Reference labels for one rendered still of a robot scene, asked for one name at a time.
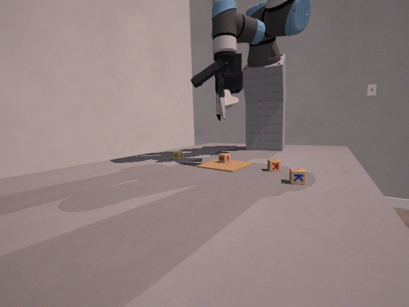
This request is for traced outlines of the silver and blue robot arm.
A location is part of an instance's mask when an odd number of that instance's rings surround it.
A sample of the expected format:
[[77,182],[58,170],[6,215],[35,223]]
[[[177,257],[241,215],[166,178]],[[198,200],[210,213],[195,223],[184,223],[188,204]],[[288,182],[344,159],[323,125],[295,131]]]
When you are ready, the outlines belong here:
[[[246,11],[236,11],[234,0],[212,0],[213,54],[219,51],[236,53],[237,43],[248,43],[248,67],[264,67],[281,60],[276,36],[301,33],[311,15],[310,0],[267,0]],[[238,41],[239,40],[239,41]],[[257,44],[257,45],[256,45]],[[195,88],[224,67],[219,58],[195,75]]]

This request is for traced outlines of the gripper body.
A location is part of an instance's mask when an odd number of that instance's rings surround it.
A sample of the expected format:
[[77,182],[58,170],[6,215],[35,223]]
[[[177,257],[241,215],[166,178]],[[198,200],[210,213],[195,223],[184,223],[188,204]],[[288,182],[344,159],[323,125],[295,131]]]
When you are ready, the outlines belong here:
[[218,77],[221,77],[224,81],[224,90],[229,90],[231,94],[239,93],[243,89],[242,53],[219,51],[213,55],[213,60],[217,61],[219,58],[224,67],[215,73],[215,92],[218,95]]

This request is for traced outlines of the tan flat mat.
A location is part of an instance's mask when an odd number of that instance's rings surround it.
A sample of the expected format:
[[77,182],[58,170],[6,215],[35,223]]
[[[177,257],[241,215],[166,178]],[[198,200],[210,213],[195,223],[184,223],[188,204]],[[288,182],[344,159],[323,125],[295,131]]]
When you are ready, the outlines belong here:
[[215,169],[220,171],[234,172],[254,164],[253,162],[231,161],[228,163],[221,163],[219,160],[206,162],[204,164],[196,165],[198,168]]

